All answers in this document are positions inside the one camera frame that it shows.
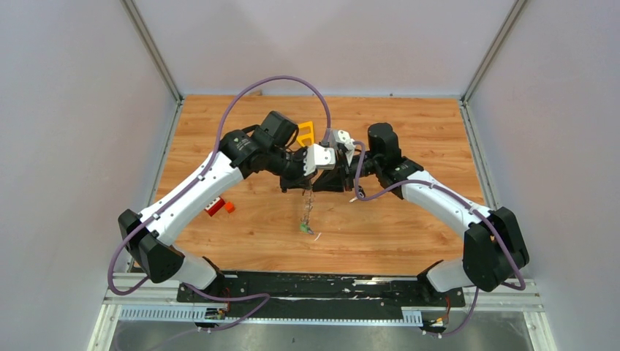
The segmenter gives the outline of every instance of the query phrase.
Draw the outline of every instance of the orange object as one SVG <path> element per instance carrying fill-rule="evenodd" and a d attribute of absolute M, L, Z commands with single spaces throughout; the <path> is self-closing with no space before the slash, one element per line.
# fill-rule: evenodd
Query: orange object
<path fill-rule="evenodd" d="M 226 211 L 231 214 L 235 210 L 235 205 L 233 203 L 226 203 L 226 205 L 224 205 L 224 208 L 226 208 Z"/>

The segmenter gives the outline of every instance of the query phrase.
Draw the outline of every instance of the red object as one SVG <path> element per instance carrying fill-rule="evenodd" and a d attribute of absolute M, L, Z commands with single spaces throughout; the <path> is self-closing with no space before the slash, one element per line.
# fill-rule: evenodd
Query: red object
<path fill-rule="evenodd" d="M 209 214 L 209 216 L 213 217 L 213 215 L 219 211 L 220 208 L 224 207 L 226 202 L 221 197 L 216 197 L 211 201 L 211 203 L 205 208 L 205 212 Z"/>
<path fill-rule="evenodd" d="M 229 214 L 235 211 L 235 205 L 233 203 L 226 203 L 224 208 L 226 208 L 226 211 L 228 211 Z"/>

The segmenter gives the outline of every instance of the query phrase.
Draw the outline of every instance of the yellow object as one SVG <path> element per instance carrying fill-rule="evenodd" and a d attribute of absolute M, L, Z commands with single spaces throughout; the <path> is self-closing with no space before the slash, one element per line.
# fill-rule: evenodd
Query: yellow object
<path fill-rule="evenodd" d="M 302 147 L 314 144 L 314 124 L 312 121 L 299 124 L 297 142 Z"/>

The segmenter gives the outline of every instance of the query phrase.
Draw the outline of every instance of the wooden table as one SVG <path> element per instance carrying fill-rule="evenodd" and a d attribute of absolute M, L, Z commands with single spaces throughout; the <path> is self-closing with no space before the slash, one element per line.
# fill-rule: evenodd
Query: wooden table
<path fill-rule="evenodd" d="M 186 99 L 167 157 L 157 198 L 188 176 L 213 148 L 216 127 L 232 97 Z M 420 163 L 442 183 L 482 203 L 464 125 L 454 99 L 327 98 L 332 127 L 367 143 L 366 130 L 386 121 L 398 134 L 403 155 Z M 320 139 L 325 114 L 316 97 L 244 97 L 224 132 L 260 124 L 270 110 L 298 123 L 313 121 Z M 366 194 L 381 187 L 363 178 Z M 268 172 L 254 174 L 223 194 L 236 211 L 214 217 L 201 213 L 177 244 L 209 257 L 222 269 L 315 273 L 416 274 L 441 259 L 462 254 L 460 238 L 422 208 L 392 194 L 349 203 L 352 193 L 315 193 L 310 226 L 318 240 L 300 232 L 301 190 L 282 194 Z"/>

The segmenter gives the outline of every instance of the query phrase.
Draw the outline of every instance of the white wall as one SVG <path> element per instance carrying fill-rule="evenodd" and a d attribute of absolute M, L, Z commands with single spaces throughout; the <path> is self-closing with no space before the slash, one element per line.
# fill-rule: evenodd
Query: white wall
<path fill-rule="evenodd" d="M 185 94 L 236 94 L 290 74 L 324 94 L 428 96 L 465 91 L 513 0 L 136 2 Z"/>
<path fill-rule="evenodd" d="M 531 0 L 472 100 L 559 350 L 620 343 L 620 3 Z"/>
<path fill-rule="evenodd" d="M 84 350 L 174 104 L 119 1 L 0 3 L 0 344 Z"/>

